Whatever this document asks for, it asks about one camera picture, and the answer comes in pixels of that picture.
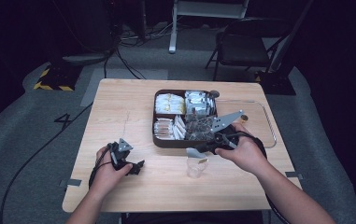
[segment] black wall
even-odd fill
[[[73,36],[66,29],[63,19],[51,1],[32,1],[50,22],[56,48],[64,54],[81,52]],[[55,1],[69,19],[65,1]],[[0,1],[0,112],[23,93],[22,81],[39,65],[48,62],[44,45],[36,35],[36,18],[28,13],[23,0]]]
[[[356,192],[356,1],[315,0],[282,64],[306,77]]]

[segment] person's right hand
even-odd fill
[[[241,131],[251,134],[241,123],[233,123],[235,131]],[[262,170],[268,161],[264,157],[262,151],[248,137],[240,136],[237,148],[234,150],[226,150],[216,148],[216,153],[221,157],[233,161],[239,168],[256,175]]]

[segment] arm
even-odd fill
[[[248,133],[241,124],[233,125],[237,131]],[[253,173],[276,208],[291,223],[335,223],[317,202],[269,163],[251,139],[240,137],[236,149],[217,148],[216,153]]]
[[[106,149],[106,147],[102,147],[96,153],[96,158],[99,159]],[[127,164],[119,171],[116,171],[113,165],[108,162],[111,162],[110,153],[106,153],[100,162],[100,164],[107,164],[98,169],[90,190],[66,223],[95,223],[101,211],[103,200],[132,168],[132,164]]]

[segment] gray carpet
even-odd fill
[[[141,47],[120,47],[121,56],[135,69],[167,71],[168,79],[211,80],[212,67],[204,69],[214,48],[216,31],[184,30],[178,35],[176,54],[168,53],[168,36]],[[46,64],[23,81],[26,93],[0,114],[0,205],[9,181],[20,167],[62,128],[53,122],[63,114],[75,117],[94,71],[102,63],[83,68],[75,91],[33,90]],[[112,56],[107,69],[123,69]],[[318,201],[337,223],[356,223],[356,198],[352,185],[336,158],[322,129],[306,80],[296,69],[290,80],[296,96],[267,95],[280,132],[298,173],[303,189]],[[64,188],[72,172],[86,121],[85,111],[62,134],[45,147],[16,179],[8,194],[5,223],[64,223]],[[118,223],[119,214],[102,214],[97,223]],[[264,212],[264,223],[268,223]],[[271,223],[280,223],[272,215]]]

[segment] brown tray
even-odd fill
[[[172,93],[181,97],[185,97],[184,93],[186,91],[191,91],[191,90],[159,90],[155,93],[154,95],[154,106],[153,106],[153,122],[151,126],[151,131],[152,131],[152,138],[154,145],[157,147],[169,147],[169,148],[186,148],[186,147],[195,147],[201,143],[204,143],[205,141],[194,141],[194,140],[163,140],[159,139],[154,135],[154,123],[157,121],[157,118],[165,118],[165,119],[174,119],[176,114],[156,114],[155,112],[155,100],[158,95],[160,94],[166,94],[166,93]],[[182,119],[184,122],[186,122],[184,118],[184,114],[181,115]]]

